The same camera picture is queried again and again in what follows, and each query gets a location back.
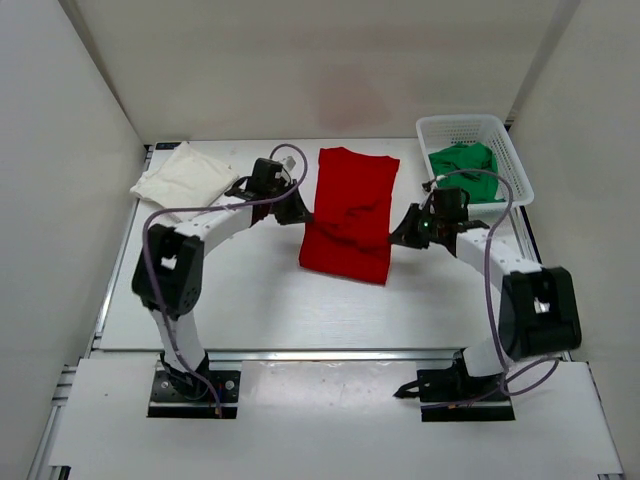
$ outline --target white basket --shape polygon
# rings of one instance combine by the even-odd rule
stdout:
[[[480,142],[496,156],[498,173],[513,188],[513,206],[533,202],[533,189],[529,183],[516,149],[498,117],[493,115],[436,115],[416,122],[422,155],[431,178],[434,178],[429,154],[456,143]],[[507,191],[500,183],[500,192],[507,198]],[[504,203],[478,203],[469,205],[469,213],[497,212],[504,210]]]

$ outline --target white wall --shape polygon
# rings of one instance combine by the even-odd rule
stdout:
[[[150,143],[415,136],[425,115],[505,119],[559,0],[63,2],[77,3],[67,10]]]
[[[640,2],[583,0],[511,130],[546,263],[573,274],[622,463],[640,478]]]
[[[0,3],[0,478],[88,344],[144,149],[56,0]]]

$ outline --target cable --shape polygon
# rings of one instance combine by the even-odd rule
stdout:
[[[498,175],[497,173],[489,172],[487,170],[481,170],[481,169],[478,169],[478,168],[464,168],[464,169],[461,169],[461,170],[454,170],[453,172],[445,173],[443,175],[438,175],[436,178],[434,178],[434,179],[430,180],[429,182],[427,182],[427,188],[429,189],[431,184],[435,183],[438,180],[442,180],[443,178],[447,178],[447,177],[450,177],[452,175],[465,174],[465,173],[481,173],[481,174],[484,174],[484,175],[489,175],[491,177],[494,177],[505,186],[505,188],[507,189],[507,193],[508,193],[507,206],[504,208],[504,210],[502,211],[502,213],[500,214],[500,216],[498,217],[496,222],[493,225],[491,225],[491,228],[489,228],[489,232],[487,233],[487,241],[486,241],[486,245],[485,245],[485,249],[484,249],[484,266],[483,266],[483,269],[484,269],[484,294],[485,294],[485,301],[486,301],[486,304],[487,304],[487,314],[489,316],[489,327],[491,328],[491,337],[493,339],[493,344],[494,344],[495,349],[496,349],[496,354],[498,356],[498,360],[500,361],[500,365],[503,368],[503,372],[502,372],[502,375],[500,377],[500,381],[499,381],[498,387],[495,388],[494,390],[492,390],[491,392],[483,394],[483,395],[480,395],[478,397],[471,398],[469,400],[455,401],[455,402],[444,402],[444,403],[438,403],[438,404],[434,404],[434,405],[426,405],[426,406],[424,406],[424,408],[429,408],[429,409],[431,409],[431,408],[451,408],[451,407],[459,407],[459,406],[469,406],[469,405],[471,405],[471,404],[473,404],[473,403],[475,403],[477,401],[483,400],[483,399],[485,399],[485,398],[487,398],[487,397],[489,397],[489,396],[491,396],[491,395],[493,395],[494,393],[497,393],[497,392],[501,392],[503,395],[505,395],[507,397],[515,397],[517,395],[522,395],[524,393],[530,392],[534,388],[537,388],[540,385],[542,385],[544,382],[546,382],[549,379],[549,377],[551,377],[551,375],[553,375],[553,373],[558,368],[558,365],[560,364],[560,360],[558,360],[557,358],[543,357],[543,358],[540,358],[540,359],[530,363],[526,367],[522,368],[517,373],[512,375],[510,378],[507,377],[507,375],[509,374],[509,365],[507,364],[507,361],[504,358],[504,354],[503,354],[503,350],[502,350],[502,344],[500,342],[500,336],[498,334],[498,327],[497,327],[497,324],[496,324],[495,314],[493,312],[493,299],[491,298],[491,244],[493,242],[493,235],[495,234],[496,230],[498,229],[500,224],[507,218],[507,216],[509,215],[509,212],[511,212],[511,207],[513,205],[513,197],[514,197],[513,188],[511,188],[511,185],[509,184],[509,182],[504,177]],[[429,205],[430,205],[429,200],[431,198],[431,195],[432,195],[432,193],[429,193],[429,196],[424,201],[425,208],[429,208]],[[529,385],[526,388],[523,388],[522,390],[518,390],[517,392],[509,392],[507,390],[507,384],[509,384],[509,382],[511,382],[512,380],[515,380],[516,378],[518,378],[519,376],[521,376],[525,372],[528,372],[532,368],[535,368],[538,365],[541,365],[542,363],[546,363],[546,362],[553,362],[553,365],[551,366],[549,371],[540,380],[538,380],[537,382],[534,382],[532,385]]]
[[[175,332],[173,331],[172,328],[172,324],[171,324],[171,319],[169,318],[169,315],[167,314],[167,305],[164,301],[164,298],[162,297],[162,291],[160,289],[160,283],[158,282],[158,277],[156,275],[156,272],[153,268],[153,260],[151,259],[151,248],[149,246],[149,228],[151,227],[151,222],[153,222],[153,220],[155,220],[157,217],[159,217],[160,215],[164,215],[165,213],[178,213],[178,212],[199,212],[199,213],[205,213],[205,212],[218,212],[221,210],[236,210],[238,208],[246,208],[246,207],[255,207],[255,206],[259,206],[259,205],[268,205],[271,203],[276,203],[276,202],[280,202],[282,200],[284,200],[285,198],[289,197],[291,194],[293,194],[296,190],[298,190],[298,188],[300,188],[300,185],[302,184],[302,182],[304,181],[304,179],[307,176],[307,171],[309,170],[309,162],[307,161],[307,157],[304,154],[304,152],[296,147],[295,145],[292,145],[290,143],[282,143],[278,146],[276,146],[272,151],[271,154],[269,155],[270,159],[273,159],[273,156],[275,155],[275,153],[280,150],[281,148],[292,148],[294,149],[296,152],[298,152],[300,154],[300,156],[302,157],[302,162],[303,162],[303,170],[302,170],[302,175],[300,175],[300,179],[298,180],[297,183],[294,183],[291,188],[289,190],[287,190],[285,193],[283,193],[282,195],[275,197],[275,198],[268,198],[268,199],[264,199],[264,200],[254,200],[251,202],[241,202],[241,203],[233,203],[230,205],[225,205],[223,206],[208,206],[208,207],[183,207],[183,208],[163,208],[161,210],[158,210],[154,213],[152,213],[151,215],[149,215],[149,217],[147,218],[147,220],[144,222],[144,225],[142,227],[142,254],[144,257],[144,263],[145,266],[147,268],[147,273],[149,275],[149,282],[151,283],[151,289],[153,290],[153,295],[155,297],[156,300],[156,305],[158,305],[158,308],[160,309],[160,313],[162,314],[162,319],[164,322],[164,326],[167,329],[167,335],[169,337],[169,342],[171,343],[171,348],[173,350],[173,353],[175,354],[176,358],[178,359],[178,362],[180,362],[180,365],[182,365],[184,367],[184,369],[195,379],[201,381],[209,390],[209,392],[211,392],[211,395],[213,396],[213,398],[215,399],[216,402],[216,408],[218,409],[218,416],[220,418],[222,418],[222,406],[220,404],[220,397],[218,395],[218,392],[216,391],[215,387],[211,384],[211,382],[204,377],[203,375],[200,375],[199,373],[197,373],[195,370],[193,370],[189,364],[187,363],[187,361],[184,359],[182,352],[180,351],[180,347],[178,346],[178,343],[176,341],[176,336],[175,336]]]

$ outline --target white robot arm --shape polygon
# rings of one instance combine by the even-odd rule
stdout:
[[[277,201],[295,185],[290,173],[292,168],[291,157],[284,162],[259,158],[252,175],[238,180],[216,204],[222,207],[218,211],[204,213],[175,227],[155,224],[149,228],[153,272],[168,321],[157,303],[143,254],[136,266],[132,289],[158,326],[164,347],[162,365],[173,387],[185,398],[201,398],[206,387],[194,378],[193,372],[204,378],[209,373],[207,355],[198,338],[193,314],[202,290],[204,258],[226,239],[252,227],[269,214],[273,214],[281,225],[313,220],[297,190]],[[237,208],[242,200],[260,204],[248,203],[246,208]]]
[[[472,266],[501,292],[498,322],[493,318],[490,285],[485,285],[492,336],[460,350],[453,366],[429,388],[456,385],[460,400],[477,397],[503,381],[505,367],[521,359],[572,350],[582,334],[571,275],[561,267],[545,268],[493,240],[487,254],[489,227],[468,218],[469,197],[458,187],[436,188],[425,204],[412,204],[398,228],[393,244],[410,248],[443,245],[459,260]],[[396,396],[415,397],[411,382]]]

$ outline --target white towel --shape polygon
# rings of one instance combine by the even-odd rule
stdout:
[[[229,165],[182,142],[158,170],[143,173],[130,191],[134,196],[164,208],[206,207],[237,179],[238,175]],[[198,213],[171,215],[186,221]]]

